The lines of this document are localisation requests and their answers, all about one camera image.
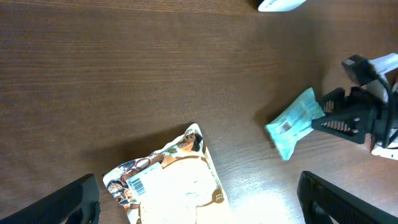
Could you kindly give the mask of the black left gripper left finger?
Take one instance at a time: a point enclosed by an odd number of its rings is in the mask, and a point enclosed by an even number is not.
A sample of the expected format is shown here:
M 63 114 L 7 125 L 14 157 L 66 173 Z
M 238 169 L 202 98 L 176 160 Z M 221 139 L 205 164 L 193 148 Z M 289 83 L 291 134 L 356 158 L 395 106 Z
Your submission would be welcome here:
M 1 224 L 98 224 L 100 191 L 93 174 L 86 174 L 52 194 L 1 220 Z

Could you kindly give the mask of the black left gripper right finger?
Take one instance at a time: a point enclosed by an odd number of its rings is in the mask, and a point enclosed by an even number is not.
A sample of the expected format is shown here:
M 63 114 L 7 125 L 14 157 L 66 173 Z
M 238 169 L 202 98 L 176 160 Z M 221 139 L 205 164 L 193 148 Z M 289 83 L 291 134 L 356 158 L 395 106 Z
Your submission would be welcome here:
M 305 223 L 397 223 L 397 217 L 309 171 L 301 173 L 297 196 Z

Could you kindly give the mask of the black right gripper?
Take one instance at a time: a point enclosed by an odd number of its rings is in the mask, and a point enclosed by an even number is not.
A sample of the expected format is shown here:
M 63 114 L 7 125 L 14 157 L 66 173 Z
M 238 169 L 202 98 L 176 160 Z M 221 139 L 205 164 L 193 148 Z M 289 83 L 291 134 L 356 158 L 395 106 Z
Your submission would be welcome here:
M 366 87 L 352 87 L 349 95 L 343 88 L 329 92 L 319 101 L 326 116 L 314 119 L 312 128 L 356 144 L 364 144 L 370 134 L 387 148 L 397 138 L 397 93 L 387 83 L 381 84 L 388 94 L 387 103 Z M 349 111 L 352 101 L 354 108 Z

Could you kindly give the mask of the teal wipes packet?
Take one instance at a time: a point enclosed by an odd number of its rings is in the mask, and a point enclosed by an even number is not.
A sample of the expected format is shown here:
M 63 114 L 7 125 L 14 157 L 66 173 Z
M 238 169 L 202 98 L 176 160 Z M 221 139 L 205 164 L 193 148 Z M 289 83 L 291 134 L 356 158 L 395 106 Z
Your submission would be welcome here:
M 312 121 L 324 116 L 313 88 L 308 88 L 276 119 L 265 125 L 283 161 L 288 161 L 297 142 L 313 131 Z

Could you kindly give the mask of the beige snack bag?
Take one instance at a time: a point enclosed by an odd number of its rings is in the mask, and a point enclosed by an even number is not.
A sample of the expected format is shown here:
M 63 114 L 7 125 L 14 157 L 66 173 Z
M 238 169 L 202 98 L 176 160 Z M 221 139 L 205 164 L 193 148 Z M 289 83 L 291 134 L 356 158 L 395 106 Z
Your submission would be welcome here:
M 236 223 L 200 127 L 103 177 L 131 224 Z

